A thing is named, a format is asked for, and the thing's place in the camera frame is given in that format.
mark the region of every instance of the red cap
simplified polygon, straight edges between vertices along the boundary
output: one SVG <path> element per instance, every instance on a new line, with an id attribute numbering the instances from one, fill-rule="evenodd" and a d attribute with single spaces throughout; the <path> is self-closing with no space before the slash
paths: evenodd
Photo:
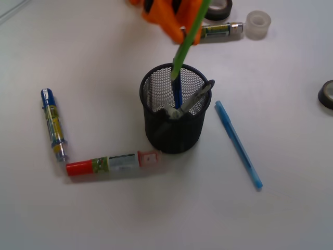
<path id="1" fill-rule="evenodd" d="M 80 176 L 82 174 L 89 174 L 93 172 L 92 160 L 66 164 L 68 176 Z"/>

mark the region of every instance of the white tabletop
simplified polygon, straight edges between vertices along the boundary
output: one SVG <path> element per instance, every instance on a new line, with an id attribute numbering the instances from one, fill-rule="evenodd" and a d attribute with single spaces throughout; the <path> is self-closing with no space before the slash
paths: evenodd
<path id="1" fill-rule="evenodd" d="M 234 0 L 263 10 L 261 41 L 207 43 L 185 60 L 216 81 L 201 137 L 142 178 L 69 179 L 40 91 L 52 89 L 71 161 L 151 150 L 139 85 L 177 45 L 126 1 L 32 0 L 0 26 L 2 249 L 332 249 L 332 1 Z M 221 100 L 263 189 L 225 132 Z"/>

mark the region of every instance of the light blue pen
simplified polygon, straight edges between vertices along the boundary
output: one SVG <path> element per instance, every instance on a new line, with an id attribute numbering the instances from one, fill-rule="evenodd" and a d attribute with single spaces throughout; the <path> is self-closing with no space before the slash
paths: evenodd
<path id="1" fill-rule="evenodd" d="M 227 112 L 225 111 L 225 109 L 222 106 L 222 103 L 220 101 L 217 101 L 216 103 L 216 111 L 219 113 L 219 117 L 222 121 L 222 124 L 225 128 L 225 130 L 227 131 L 227 134 L 229 135 L 230 139 L 233 141 L 234 146 L 241 158 L 241 160 L 243 161 L 245 168 L 247 170 L 247 172 L 249 173 L 249 176 L 251 177 L 253 184 L 255 185 L 255 187 L 257 189 L 261 189 L 262 188 L 262 182 L 259 179 L 259 176 L 257 174 L 257 172 L 255 171 L 252 162 L 250 161 L 250 158 L 248 156 L 248 154 L 246 153 L 242 143 L 240 142 L 240 139 L 238 138 L 238 135 L 233 127 L 233 125 L 231 124 L 230 118 L 227 115 Z"/>

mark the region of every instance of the black mesh pencil cup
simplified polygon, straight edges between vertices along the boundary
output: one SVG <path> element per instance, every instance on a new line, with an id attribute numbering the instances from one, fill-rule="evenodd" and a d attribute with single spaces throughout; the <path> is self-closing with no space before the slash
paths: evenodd
<path id="1" fill-rule="evenodd" d="M 189 150 L 198 141 L 212 93 L 209 91 L 181 119 L 170 120 L 164 106 L 169 104 L 175 107 L 170 79 L 171 66 L 172 64 L 163 64 L 146 74 L 140 85 L 140 99 L 150 143 L 164 153 L 177 154 Z M 207 83 L 207 79 L 200 71 L 184 64 L 181 83 L 184 102 Z"/>

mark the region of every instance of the orange plastic object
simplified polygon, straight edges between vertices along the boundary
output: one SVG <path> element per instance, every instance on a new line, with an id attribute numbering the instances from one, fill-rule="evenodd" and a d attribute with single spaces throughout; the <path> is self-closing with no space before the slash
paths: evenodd
<path id="1" fill-rule="evenodd" d="M 94 173 L 92 160 L 69 163 L 66 165 L 68 176 L 80 176 L 82 174 Z"/>
<path id="2" fill-rule="evenodd" d="M 143 3 L 140 0 L 130 0 L 130 2 L 133 5 Z M 177 13 L 173 10 L 173 0 L 150 0 L 150 2 L 152 2 L 152 6 L 148 13 L 143 11 L 143 18 L 150 23 L 161 26 L 174 42 L 182 43 L 184 34 L 180 28 L 185 26 L 186 33 L 190 31 L 202 0 L 182 0 Z M 194 44 L 199 43 L 200 32 L 201 28 L 196 35 Z"/>

